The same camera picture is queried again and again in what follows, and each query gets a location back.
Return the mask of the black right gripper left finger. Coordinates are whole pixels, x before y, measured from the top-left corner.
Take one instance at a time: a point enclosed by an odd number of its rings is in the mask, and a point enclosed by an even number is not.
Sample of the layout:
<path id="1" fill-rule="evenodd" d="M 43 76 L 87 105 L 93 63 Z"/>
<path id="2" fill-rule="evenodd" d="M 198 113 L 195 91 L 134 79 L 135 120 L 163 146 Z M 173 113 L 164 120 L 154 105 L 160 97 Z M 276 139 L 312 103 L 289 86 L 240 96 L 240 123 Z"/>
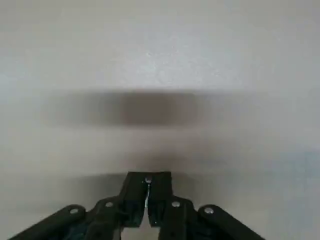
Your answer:
<path id="1" fill-rule="evenodd" d="M 118 195 L 91 210 L 68 205 L 14 235 L 14 240 L 119 240 L 124 228 L 141 225 L 148 183 L 144 172 L 128 172 Z"/>

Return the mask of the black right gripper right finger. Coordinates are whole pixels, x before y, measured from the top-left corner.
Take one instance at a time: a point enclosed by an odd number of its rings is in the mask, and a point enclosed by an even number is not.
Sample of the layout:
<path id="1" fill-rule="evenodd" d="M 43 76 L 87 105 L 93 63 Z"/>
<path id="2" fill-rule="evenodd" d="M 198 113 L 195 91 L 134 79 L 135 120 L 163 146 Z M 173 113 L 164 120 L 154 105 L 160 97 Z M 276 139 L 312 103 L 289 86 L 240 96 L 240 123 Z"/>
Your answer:
<path id="1" fill-rule="evenodd" d="M 187 198 L 174 195 L 172 174 L 148 176 L 147 212 L 160 240 L 261 240 L 262 236 L 214 204 L 195 209 Z"/>

